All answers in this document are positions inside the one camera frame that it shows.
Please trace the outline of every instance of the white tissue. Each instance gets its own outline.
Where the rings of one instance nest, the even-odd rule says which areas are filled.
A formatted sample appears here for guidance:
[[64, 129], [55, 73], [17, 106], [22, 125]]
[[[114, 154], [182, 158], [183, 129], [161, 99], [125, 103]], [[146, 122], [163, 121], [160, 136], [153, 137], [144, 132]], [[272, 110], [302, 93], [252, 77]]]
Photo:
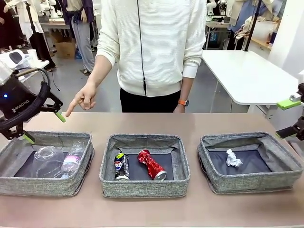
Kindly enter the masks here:
[[243, 164], [243, 162], [240, 159], [237, 159], [236, 154], [233, 153], [231, 149], [227, 150], [227, 154], [228, 154], [226, 160], [227, 166], [234, 166], [238, 168], [241, 164]]

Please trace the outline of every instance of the black soda can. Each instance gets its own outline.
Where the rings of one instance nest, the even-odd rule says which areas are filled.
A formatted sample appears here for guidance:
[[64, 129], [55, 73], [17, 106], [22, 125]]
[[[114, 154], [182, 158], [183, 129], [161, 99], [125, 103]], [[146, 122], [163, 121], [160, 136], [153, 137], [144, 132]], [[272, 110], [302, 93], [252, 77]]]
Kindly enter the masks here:
[[129, 156], [125, 153], [118, 153], [114, 159], [115, 180], [129, 181]]

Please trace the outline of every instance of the gray floor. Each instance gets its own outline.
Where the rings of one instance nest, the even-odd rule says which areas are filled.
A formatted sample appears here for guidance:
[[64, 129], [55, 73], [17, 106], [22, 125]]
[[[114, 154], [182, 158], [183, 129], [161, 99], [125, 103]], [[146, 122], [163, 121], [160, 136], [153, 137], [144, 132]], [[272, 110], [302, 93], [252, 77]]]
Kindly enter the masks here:
[[[57, 70], [53, 72], [55, 84], [58, 86], [58, 91], [52, 85], [52, 92], [57, 95], [64, 103], [63, 111], [66, 111], [69, 103], [74, 95], [86, 83], [87, 76], [83, 75], [80, 70], [83, 69], [81, 60], [74, 59], [58, 59], [53, 57], [57, 64]], [[110, 74], [99, 86], [99, 91], [96, 96], [97, 104], [91, 112], [121, 112], [119, 100], [119, 85], [116, 77], [117, 66], [111, 70]], [[28, 79], [26, 84], [30, 86], [33, 92], [37, 92], [40, 87], [41, 76], [36, 74]], [[204, 62], [198, 68], [197, 76], [192, 87], [189, 100], [190, 105], [186, 112], [188, 113], [209, 113], [212, 98], [216, 86], [216, 78], [211, 73]], [[214, 113], [246, 113], [248, 106], [238, 105], [233, 103], [226, 91], [221, 88], [220, 93], [216, 95], [213, 107]], [[75, 109], [77, 112], [83, 111], [80, 107]]]

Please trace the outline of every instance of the black pole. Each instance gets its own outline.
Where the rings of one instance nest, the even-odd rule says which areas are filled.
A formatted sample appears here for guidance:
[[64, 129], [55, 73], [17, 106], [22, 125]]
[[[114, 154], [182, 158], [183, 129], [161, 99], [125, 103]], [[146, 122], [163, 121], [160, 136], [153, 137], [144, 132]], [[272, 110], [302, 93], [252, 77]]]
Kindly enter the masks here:
[[252, 23], [252, 26], [251, 26], [251, 30], [250, 30], [250, 33], [249, 33], [248, 40], [247, 40], [244, 51], [248, 51], [249, 44], [250, 44], [252, 34], [253, 34], [253, 30], [255, 29], [256, 22], [257, 22], [257, 17], [259, 15], [259, 11], [260, 11], [260, 8], [261, 8], [261, 4], [262, 4], [262, 0], [259, 0], [258, 4], [257, 4], [257, 9], [256, 9], [257, 11], [255, 13], [255, 17], [253, 18], [253, 23]]
[[25, 5], [26, 5], [27, 12], [28, 12], [28, 18], [29, 18], [29, 22], [30, 22], [30, 27], [31, 27], [31, 29], [33, 31], [33, 35], [32, 36], [34, 36], [35, 42], [37, 44], [37, 52], [38, 52], [41, 60], [45, 61], [45, 59], [43, 58], [42, 51], [41, 51], [40, 42], [39, 42], [37, 34], [36, 34], [36, 29], [35, 29], [35, 25], [34, 25], [34, 22], [33, 22], [33, 18], [32, 18], [32, 15], [30, 13], [30, 4], [27, 3], [27, 2], [25, 2]]

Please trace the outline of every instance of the red soda can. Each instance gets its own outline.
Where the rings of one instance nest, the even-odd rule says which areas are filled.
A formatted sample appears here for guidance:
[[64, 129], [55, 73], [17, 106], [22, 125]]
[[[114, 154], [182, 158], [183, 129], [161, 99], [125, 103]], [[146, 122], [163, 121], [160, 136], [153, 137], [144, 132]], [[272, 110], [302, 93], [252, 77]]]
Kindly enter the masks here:
[[147, 166], [149, 176], [156, 181], [162, 181], [166, 179], [167, 172], [151, 157], [148, 150], [142, 150], [138, 153], [137, 159], [140, 163]]

